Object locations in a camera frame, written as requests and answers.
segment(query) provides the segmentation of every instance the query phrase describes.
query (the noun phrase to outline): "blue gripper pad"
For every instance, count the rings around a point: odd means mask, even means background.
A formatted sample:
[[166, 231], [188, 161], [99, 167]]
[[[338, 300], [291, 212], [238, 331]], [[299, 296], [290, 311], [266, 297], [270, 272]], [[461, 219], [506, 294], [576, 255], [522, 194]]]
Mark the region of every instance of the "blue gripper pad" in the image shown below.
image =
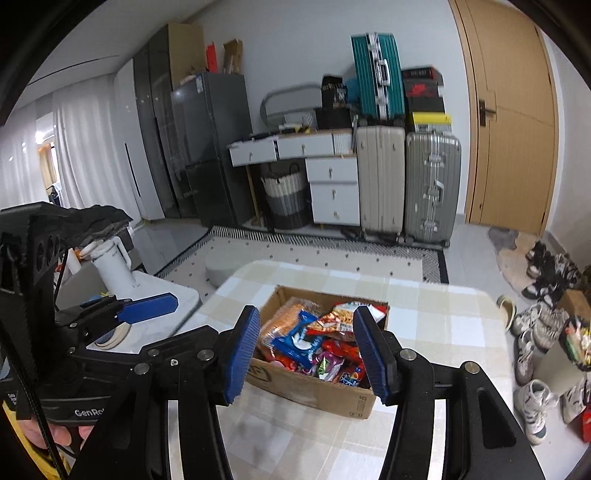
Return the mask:
[[386, 404], [392, 393], [387, 380], [387, 365], [396, 365], [396, 360], [367, 307], [355, 310], [353, 332], [371, 388], [382, 403]]
[[229, 404], [234, 402], [242, 391], [260, 331], [259, 311], [256, 307], [247, 305], [240, 314], [227, 345], [232, 350], [226, 365], [226, 384], [223, 395]]
[[178, 308], [178, 299], [171, 293], [163, 293], [146, 299], [126, 303], [117, 318], [121, 322], [134, 323], [173, 313]]

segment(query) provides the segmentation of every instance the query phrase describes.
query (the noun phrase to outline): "door handle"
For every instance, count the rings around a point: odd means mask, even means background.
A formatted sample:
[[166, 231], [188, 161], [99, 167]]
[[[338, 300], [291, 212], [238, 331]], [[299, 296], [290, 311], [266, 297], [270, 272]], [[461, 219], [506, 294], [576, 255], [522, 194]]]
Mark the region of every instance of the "door handle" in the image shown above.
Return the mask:
[[486, 103], [484, 100], [478, 100], [478, 110], [480, 116], [480, 126], [486, 126], [486, 115], [496, 115], [496, 110], [491, 108], [486, 108]]

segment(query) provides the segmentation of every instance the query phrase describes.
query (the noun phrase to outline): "white wall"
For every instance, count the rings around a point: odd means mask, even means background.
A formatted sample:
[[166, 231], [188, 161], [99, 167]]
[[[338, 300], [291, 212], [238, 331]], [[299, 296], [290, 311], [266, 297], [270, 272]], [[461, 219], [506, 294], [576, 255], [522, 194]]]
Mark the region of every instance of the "white wall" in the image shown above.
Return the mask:
[[222, 64], [223, 43], [244, 41], [242, 71], [255, 132], [270, 91], [318, 82], [327, 73], [355, 74], [350, 36], [393, 33], [402, 68], [434, 65], [443, 74], [442, 95], [462, 144], [457, 211], [466, 202], [470, 122], [466, 69], [456, 23], [447, 0], [220, 0], [196, 21], [206, 43], [214, 41]]
[[549, 44], [560, 79], [563, 165], [560, 179], [557, 171], [548, 230], [584, 267], [591, 264], [591, 90], [562, 51]]

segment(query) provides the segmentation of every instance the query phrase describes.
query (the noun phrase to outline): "yellow sleeve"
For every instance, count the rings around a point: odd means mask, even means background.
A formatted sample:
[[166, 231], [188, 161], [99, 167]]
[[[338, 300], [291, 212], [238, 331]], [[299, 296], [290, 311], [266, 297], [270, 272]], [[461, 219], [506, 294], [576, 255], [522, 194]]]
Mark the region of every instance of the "yellow sleeve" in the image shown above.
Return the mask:
[[[31, 446], [31, 442], [29, 442], [27, 440], [27, 438], [23, 435], [20, 427], [18, 426], [16, 414], [8, 408], [6, 403], [3, 403], [2, 406], [4, 407], [4, 412], [6, 413], [6, 416], [8, 417], [8, 421], [10, 422], [10, 425], [12, 425], [12, 429], [17, 434], [18, 439], [21, 441], [21, 443], [25, 447], [25, 450], [27, 451], [29, 456], [33, 459], [33, 461], [37, 465], [37, 468], [41, 471], [41, 473], [47, 479], [60, 480], [60, 477], [57, 474], [57, 471], [54, 468], [49, 455], [40, 454], [40, 453], [38, 453], [38, 451], [36, 449], [34, 449]], [[61, 452], [60, 452], [60, 456], [61, 456], [62, 461], [64, 462], [64, 466], [66, 467], [66, 471], [68, 473], [70, 473], [71, 468], [70, 468], [70, 465], [68, 464], [67, 459], [65, 458], [64, 454]]]

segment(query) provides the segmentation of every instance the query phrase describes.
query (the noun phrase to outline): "black cable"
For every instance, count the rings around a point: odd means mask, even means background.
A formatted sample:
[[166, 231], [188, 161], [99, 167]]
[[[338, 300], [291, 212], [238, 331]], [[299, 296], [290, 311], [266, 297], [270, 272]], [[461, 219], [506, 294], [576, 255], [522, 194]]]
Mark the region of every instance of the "black cable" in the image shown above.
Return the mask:
[[56, 289], [53, 292], [53, 307], [55, 308], [56, 312], [60, 311], [60, 309], [57, 307], [57, 294], [60, 291], [61, 279], [64, 276], [64, 271], [66, 270], [66, 261], [68, 260], [68, 253], [69, 252], [70, 252], [70, 249], [66, 248], [66, 252], [64, 253], [64, 260], [62, 260], [62, 262], [61, 262], [60, 276], [57, 277]]
[[51, 430], [47, 424], [47, 419], [45, 418], [41, 401], [39, 400], [37, 393], [35, 393], [35, 389], [31, 380], [29, 379], [29, 376], [27, 375], [27, 371], [21, 362], [21, 358], [18, 356], [17, 349], [4, 329], [2, 322], [0, 322], [0, 345], [2, 345], [2, 349], [10, 362], [10, 366], [14, 369], [18, 380], [22, 385], [22, 389], [25, 391], [25, 395], [27, 396], [27, 400], [31, 406], [33, 415], [35, 415], [37, 424], [41, 430], [41, 436], [43, 437], [45, 445], [49, 450], [49, 455], [51, 456], [51, 460], [54, 463], [57, 473], [59, 474], [61, 480], [66, 480], [68, 474], [63, 462], [61, 461], [60, 454], [57, 451], [57, 446], [53, 440], [53, 436], [51, 435]]

